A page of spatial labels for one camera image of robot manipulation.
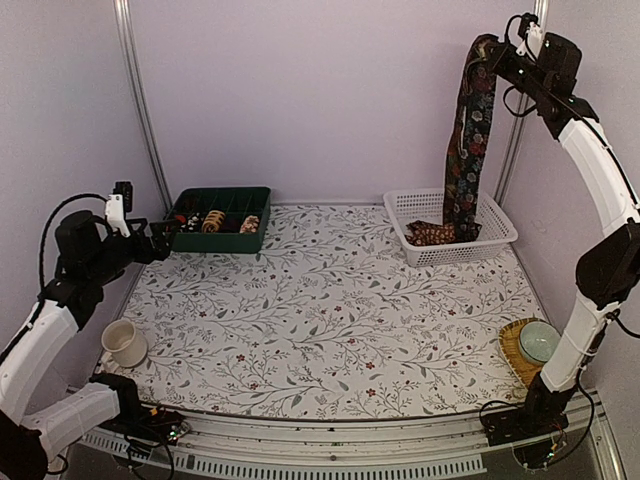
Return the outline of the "dark floral necktie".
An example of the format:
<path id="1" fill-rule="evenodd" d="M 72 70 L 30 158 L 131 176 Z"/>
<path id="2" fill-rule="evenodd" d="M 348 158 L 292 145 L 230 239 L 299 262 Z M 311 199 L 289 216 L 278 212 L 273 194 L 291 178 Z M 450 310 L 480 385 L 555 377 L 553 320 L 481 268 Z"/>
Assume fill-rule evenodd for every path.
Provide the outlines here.
<path id="1" fill-rule="evenodd" d="M 497 76 L 488 68 L 488 47 L 496 41 L 497 36 L 482 34 L 470 46 L 446 154 L 443 217 L 454 225 L 459 241 L 473 241 L 478 236 L 476 204 L 497 82 Z"/>

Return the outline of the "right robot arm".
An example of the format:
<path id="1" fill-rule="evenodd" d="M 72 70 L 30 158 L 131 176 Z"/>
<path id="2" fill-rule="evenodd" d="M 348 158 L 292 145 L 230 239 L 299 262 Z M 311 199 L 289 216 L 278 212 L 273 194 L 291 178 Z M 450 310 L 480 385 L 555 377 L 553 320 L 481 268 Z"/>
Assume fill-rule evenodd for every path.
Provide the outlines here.
<path id="1" fill-rule="evenodd" d="M 564 237 L 586 247 L 575 267 L 576 297 L 559 343 L 530 383 L 524 404 L 505 416 L 487 416 L 493 433 L 524 437 L 567 424 L 565 408 L 597 355 L 607 326 L 639 282 L 639 197 L 590 103 L 574 93 L 582 52 L 571 40 L 534 21 L 520 29 L 519 45 L 504 39 L 491 51 L 490 69 L 528 96 L 550 135 L 573 161 L 591 199 L 589 234 L 570 219 L 575 200 L 557 209 L 572 232 Z"/>

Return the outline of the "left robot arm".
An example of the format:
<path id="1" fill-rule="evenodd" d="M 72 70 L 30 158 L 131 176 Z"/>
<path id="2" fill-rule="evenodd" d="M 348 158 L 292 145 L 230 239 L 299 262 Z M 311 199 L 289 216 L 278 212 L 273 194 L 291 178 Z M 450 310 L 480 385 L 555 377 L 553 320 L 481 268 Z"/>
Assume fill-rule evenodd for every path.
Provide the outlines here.
<path id="1" fill-rule="evenodd" d="M 87 431 L 113 423 L 130 442 L 147 438 L 170 448 L 167 433 L 150 425 L 134 381 L 96 374 L 80 390 L 48 408 L 27 414 L 28 403 L 60 351 L 88 324 L 104 299 L 104 288 L 133 264 L 166 259 L 179 230 L 176 219 L 130 219 L 131 196 L 113 193 L 103 215 L 79 210 L 53 231 L 58 259 L 51 280 L 39 281 L 37 301 L 1 353 L 1 474 L 8 479 L 43 479 L 63 450 Z"/>

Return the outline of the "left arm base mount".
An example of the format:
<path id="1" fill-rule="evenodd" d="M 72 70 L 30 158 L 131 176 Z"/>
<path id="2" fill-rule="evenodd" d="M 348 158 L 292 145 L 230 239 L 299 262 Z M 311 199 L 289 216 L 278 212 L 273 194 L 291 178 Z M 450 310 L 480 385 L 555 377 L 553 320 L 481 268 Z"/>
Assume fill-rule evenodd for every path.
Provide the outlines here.
<path id="1" fill-rule="evenodd" d="M 174 470 L 176 461 L 171 448 L 191 430 L 183 415 L 160 407 L 141 408 L 135 415 L 121 413 L 99 427 L 122 437 L 133 469 L 142 460 L 152 459 Z"/>

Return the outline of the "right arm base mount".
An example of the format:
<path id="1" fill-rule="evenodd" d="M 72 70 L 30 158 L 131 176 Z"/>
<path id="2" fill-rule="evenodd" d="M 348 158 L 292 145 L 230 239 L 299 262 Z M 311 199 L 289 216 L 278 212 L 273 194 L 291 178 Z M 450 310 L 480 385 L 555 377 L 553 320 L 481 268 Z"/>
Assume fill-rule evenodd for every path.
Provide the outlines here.
<path id="1" fill-rule="evenodd" d="M 566 445 L 569 422 L 564 413 L 530 417 L 520 405 L 491 400 L 478 417 L 491 447 L 522 442 L 512 453 L 525 470 L 548 468 Z"/>

